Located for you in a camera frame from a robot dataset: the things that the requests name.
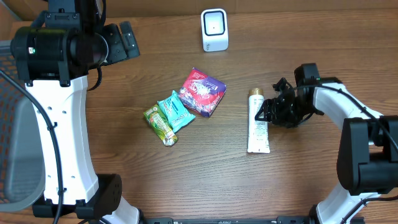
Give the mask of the white tube gold cap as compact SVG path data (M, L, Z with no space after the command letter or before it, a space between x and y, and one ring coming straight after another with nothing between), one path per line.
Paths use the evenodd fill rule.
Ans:
M249 90L248 94L248 153L271 152L266 121L257 121L255 116L264 102L264 92L260 88Z

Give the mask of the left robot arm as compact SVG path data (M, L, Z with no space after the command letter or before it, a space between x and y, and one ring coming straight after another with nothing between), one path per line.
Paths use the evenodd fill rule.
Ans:
M97 174L86 125L88 72L131 58L120 31L106 25L104 1L49 1L11 41L21 92L33 104L45 167L36 217L74 213L84 222L140 224L117 174Z

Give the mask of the green noodle snack pack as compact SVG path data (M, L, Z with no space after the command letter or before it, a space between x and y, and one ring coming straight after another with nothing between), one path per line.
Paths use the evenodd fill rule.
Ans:
M158 105L150 107L148 110L143 112L143 114L149 125L165 146L173 146L178 141L178 137L169 125L167 117Z

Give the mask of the teal wet wipes pack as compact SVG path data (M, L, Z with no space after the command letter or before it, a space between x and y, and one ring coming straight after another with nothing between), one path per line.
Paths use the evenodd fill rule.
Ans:
M177 133L181 128L190 124L195 119L195 115L191 114L184 107L175 90L172 91L172 94L168 98L158 101L157 104L163 114L166 115L167 121L174 133Z

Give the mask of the red purple snack package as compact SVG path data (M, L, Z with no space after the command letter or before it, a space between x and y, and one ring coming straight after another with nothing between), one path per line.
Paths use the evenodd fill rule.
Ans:
M178 92L182 103L203 117L210 117L226 92L226 84L193 67Z

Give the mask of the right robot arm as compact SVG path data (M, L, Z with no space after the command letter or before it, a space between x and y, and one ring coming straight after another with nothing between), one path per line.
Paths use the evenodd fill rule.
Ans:
M390 202L397 188L397 117L384 116L357 100L336 77L322 78L315 63L273 84L279 95L252 112L255 121L296 128L313 114L328 116L341 129L336 162L338 184L307 216L281 216L277 223L364 223L355 215L369 202Z

